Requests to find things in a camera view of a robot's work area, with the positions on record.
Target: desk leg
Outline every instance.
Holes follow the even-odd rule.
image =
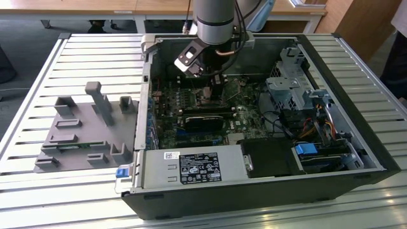
[[[42,20],[41,22],[43,23],[43,26],[45,26],[46,29],[51,28],[50,20]]]
[[[146,16],[145,15],[135,15],[135,22],[138,33],[146,33],[146,25],[145,25]]]
[[[322,19],[323,16],[321,15],[315,15],[313,16],[311,20],[307,23],[307,26],[305,28],[305,33],[315,33],[319,21]]]

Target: motherboard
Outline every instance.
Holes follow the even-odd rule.
[[[259,83],[243,76],[226,78],[222,97],[206,96],[194,81],[169,81],[153,93],[159,149],[234,145],[269,136],[258,108]]]

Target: power supply label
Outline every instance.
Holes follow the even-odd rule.
[[[179,155],[183,185],[222,181],[218,153]]]

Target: white sticker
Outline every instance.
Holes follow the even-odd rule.
[[[63,146],[63,147],[59,147],[58,149],[79,149],[79,146]]]
[[[115,11],[115,13],[134,13],[133,11]]]
[[[179,152],[166,152],[165,159],[179,159]]]

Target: barcode sticker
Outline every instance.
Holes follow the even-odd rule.
[[[115,11],[115,13],[134,13],[133,11]]]
[[[166,152],[165,153],[165,159],[179,159],[179,152]]]

